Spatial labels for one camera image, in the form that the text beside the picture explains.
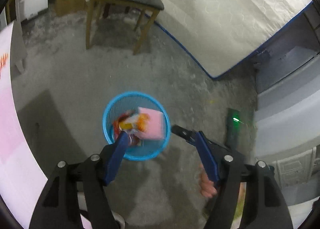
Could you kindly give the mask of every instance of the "white mattress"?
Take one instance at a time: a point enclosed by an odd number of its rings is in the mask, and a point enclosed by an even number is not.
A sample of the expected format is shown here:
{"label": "white mattress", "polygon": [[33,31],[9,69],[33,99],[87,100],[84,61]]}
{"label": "white mattress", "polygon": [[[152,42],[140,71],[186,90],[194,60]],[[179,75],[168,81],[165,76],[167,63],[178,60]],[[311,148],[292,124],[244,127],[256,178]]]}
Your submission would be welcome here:
{"label": "white mattress", "polygon": [[162,0],[157,18],[212,76],[236,65],[311,0]]}

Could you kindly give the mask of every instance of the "blue trash can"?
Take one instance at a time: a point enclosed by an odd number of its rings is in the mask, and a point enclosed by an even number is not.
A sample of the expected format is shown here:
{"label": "blue trash can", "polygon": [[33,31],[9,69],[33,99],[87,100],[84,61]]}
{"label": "blue trash can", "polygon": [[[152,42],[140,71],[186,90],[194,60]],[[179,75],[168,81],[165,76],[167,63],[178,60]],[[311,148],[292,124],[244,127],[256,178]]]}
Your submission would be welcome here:
{"label": "blue trash can", "polygon": [[127,160],[150,160],[155,158],[167,146],[170,138],[169,117],[163,106],[150,95],[140,92],[126,92],[113,98],[107,105],[103,117],[102,127],[104,136],[108,144],[114,143],[113,122],[127,110],[138,110],[138,107],[149,108],[161,111],[164,114],[164,139],[163,140],[143,140],[142,146],[129,147],[124,155]]}

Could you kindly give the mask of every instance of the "hand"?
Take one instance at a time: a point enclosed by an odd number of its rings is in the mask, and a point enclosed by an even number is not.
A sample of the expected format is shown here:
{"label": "hand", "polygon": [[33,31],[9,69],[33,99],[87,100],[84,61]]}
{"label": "hand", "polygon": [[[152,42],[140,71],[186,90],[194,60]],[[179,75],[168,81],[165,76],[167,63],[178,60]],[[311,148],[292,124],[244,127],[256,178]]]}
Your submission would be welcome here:
{"label": "hand", "polygon": [[199,185],[200,185],[200,193],[204,197],[212,198],[215,196],[218,192],[214,187],[214,182],[210,181],[207,173],[204,170],[203,165],[200,165],[201,173],[199,175]]}

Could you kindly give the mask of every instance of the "metal screw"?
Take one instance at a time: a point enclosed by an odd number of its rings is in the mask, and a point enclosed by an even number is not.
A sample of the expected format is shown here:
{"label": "metal screw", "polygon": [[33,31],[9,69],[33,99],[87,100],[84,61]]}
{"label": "metal screw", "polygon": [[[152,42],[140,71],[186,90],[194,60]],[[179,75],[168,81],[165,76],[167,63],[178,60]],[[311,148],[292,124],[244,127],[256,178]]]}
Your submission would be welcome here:
{"label": "metal screw", "polygon": [[59,167],[59,168],[63,168],[65,165],[66,165],[66,162],[65,162],[65,161],[60,161],[60,162],[58,163],[58,167]]}
{"label": "metal screw", "polygon": [[231,162],[231,161],[233,161],[233,157],[230,156],[230,155],[225,155],[224,156],[224,160],[227,161],[227,162]]}
{"label": "metal screw", "polygon": [[266,163],[264,161],[260,160],[260,161],[258,161],[258,165],[259,165],[259,167],[264,168],[266,166]]}
{"label": "metal screw", "polygon": [[92,161],[100,160],[100,156],[98,154],[93,154],[90,158]]}

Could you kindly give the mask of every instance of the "pink sponge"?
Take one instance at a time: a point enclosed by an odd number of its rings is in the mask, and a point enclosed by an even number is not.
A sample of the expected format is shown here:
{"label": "pink sponge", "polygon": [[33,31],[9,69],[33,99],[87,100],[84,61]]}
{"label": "pink sponge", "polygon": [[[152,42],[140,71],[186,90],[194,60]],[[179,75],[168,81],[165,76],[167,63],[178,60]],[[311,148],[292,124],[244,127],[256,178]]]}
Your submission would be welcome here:
{"label": "pink sponge", "polygon": [[141,139],[148,140],[163,140],[164,139],[164,117],[163,113],[160,111],[148,109],[148,108],[138,108],[139,113],[146,113],[149,115],[150,120],[148,121],[148,127],[145,132],[141,132],[139,137]]}

